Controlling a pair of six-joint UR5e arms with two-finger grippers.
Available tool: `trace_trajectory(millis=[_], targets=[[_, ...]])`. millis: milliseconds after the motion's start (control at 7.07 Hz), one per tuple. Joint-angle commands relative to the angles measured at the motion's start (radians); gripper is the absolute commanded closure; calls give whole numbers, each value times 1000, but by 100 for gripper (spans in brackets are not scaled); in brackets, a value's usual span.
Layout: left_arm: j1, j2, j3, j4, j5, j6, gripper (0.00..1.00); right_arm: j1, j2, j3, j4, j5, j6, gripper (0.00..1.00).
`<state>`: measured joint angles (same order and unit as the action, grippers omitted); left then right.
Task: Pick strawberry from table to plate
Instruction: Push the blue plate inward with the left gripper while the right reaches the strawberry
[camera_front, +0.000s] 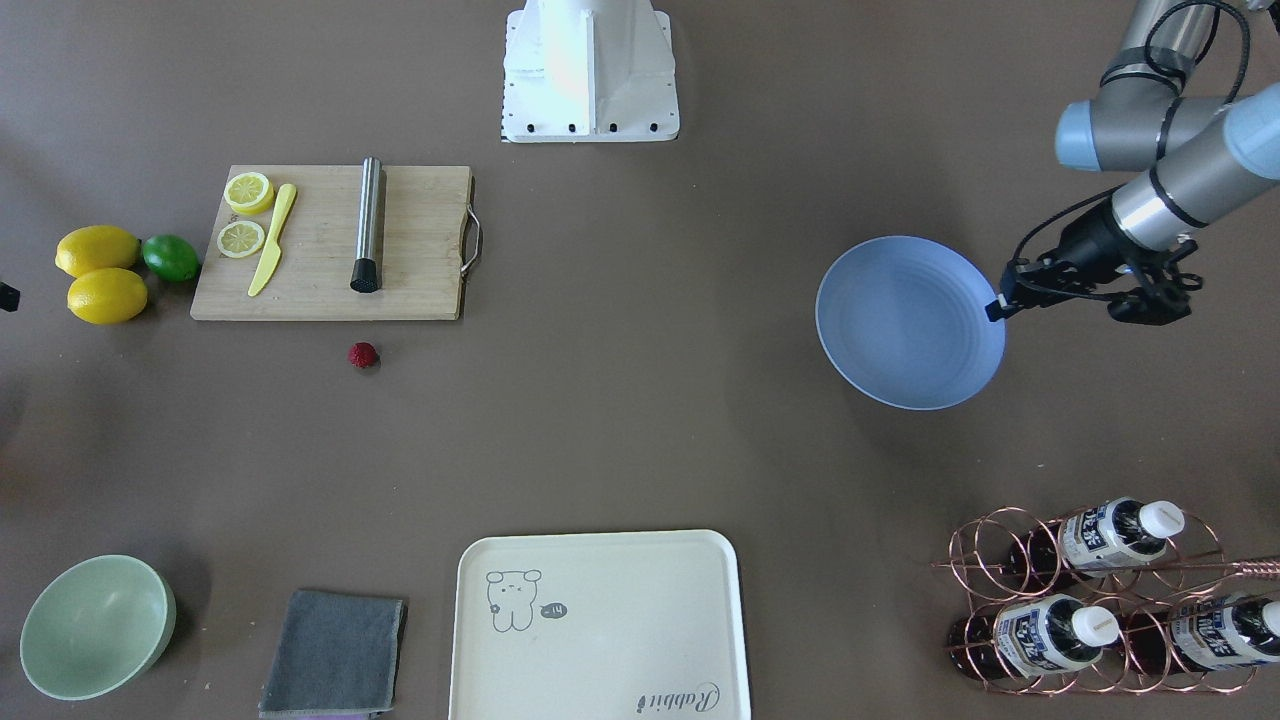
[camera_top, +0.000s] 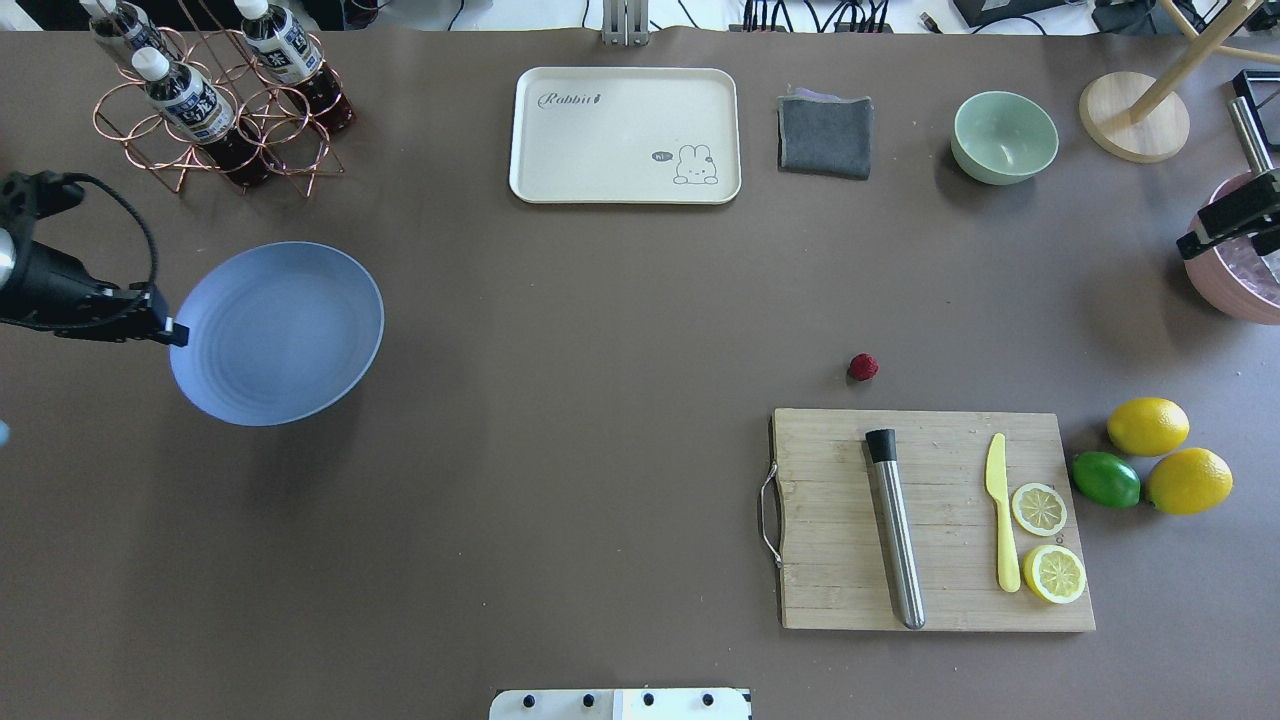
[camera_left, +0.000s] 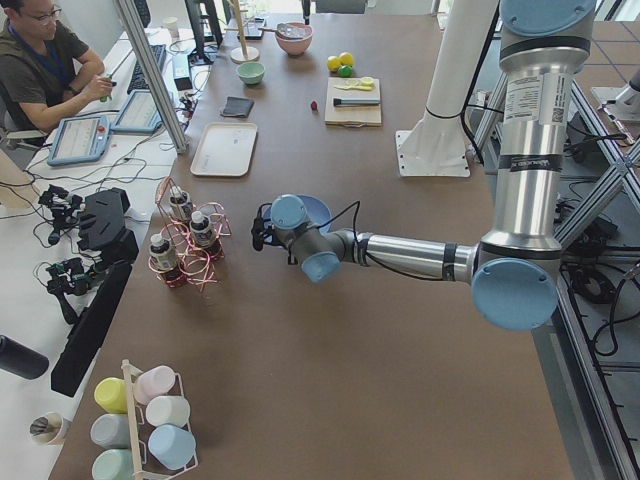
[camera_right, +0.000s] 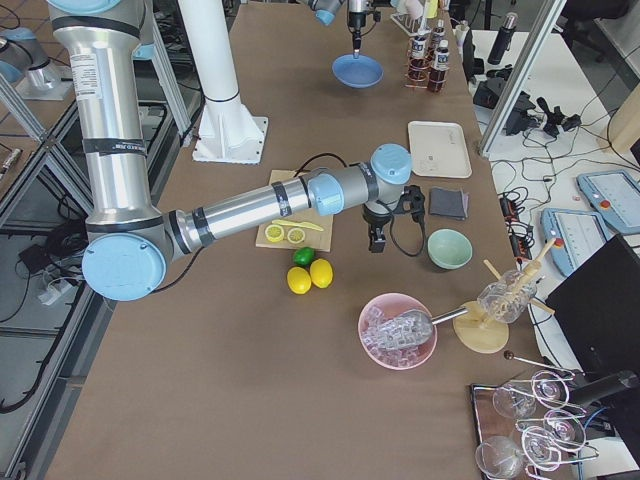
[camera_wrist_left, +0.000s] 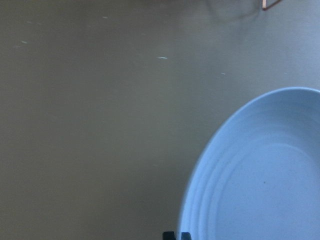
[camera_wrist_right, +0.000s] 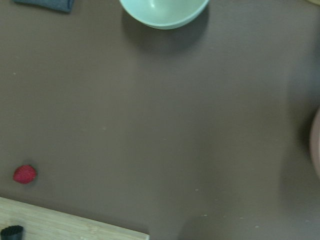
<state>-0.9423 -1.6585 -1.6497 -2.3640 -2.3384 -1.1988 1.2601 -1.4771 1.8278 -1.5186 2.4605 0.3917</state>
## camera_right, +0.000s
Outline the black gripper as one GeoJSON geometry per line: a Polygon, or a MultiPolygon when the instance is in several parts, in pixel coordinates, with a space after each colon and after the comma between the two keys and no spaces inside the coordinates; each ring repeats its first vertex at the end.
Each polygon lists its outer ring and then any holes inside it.
{"type": "Polygon", "coordinates": [[[386,246],[384,227],[392,221],[393,211],[382,202],[368,202],[362,207],[362,215],[368,224],[369,251],[383,252],[386,246]]]}
{"type": "MultiPolygon", "coordinates": [[[[347,26],[351,33],[352,44],[360,45],[362,30],[366,26],[369,6],[366,0],[349,0],[347,5],[347,26]]],[[[354,46],[353,55],[360,55],[360,46],[354,46]]]]}

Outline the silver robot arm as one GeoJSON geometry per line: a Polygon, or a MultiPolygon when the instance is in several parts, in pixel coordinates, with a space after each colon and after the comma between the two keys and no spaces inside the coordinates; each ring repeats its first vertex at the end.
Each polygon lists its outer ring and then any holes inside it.
{"type": "Polygon", "coordinates": [[[162,283],[171,262],[218,239],[306,209],[375,212],[396,206],[406,191],[410,154],[386,144],[364,163],[303,174],[190,212],[162,213],[150,196],[133,69],[136,53],[152,53],[151,4],[53,1],[49,12],[71,61],[93,197],[82,272],[100,295],[143,298],[162,283]]]}
{"type": "Polygon", "coordinates": [[[366,26],[369,5],[365,0],[302,0],[314,13],[315,18],[323,25],[329,26],[336,18],[339,10],[347,4],[347,28],[352,39],[352,54],[358,58],[361,51],[362,32],[366,26]]]}

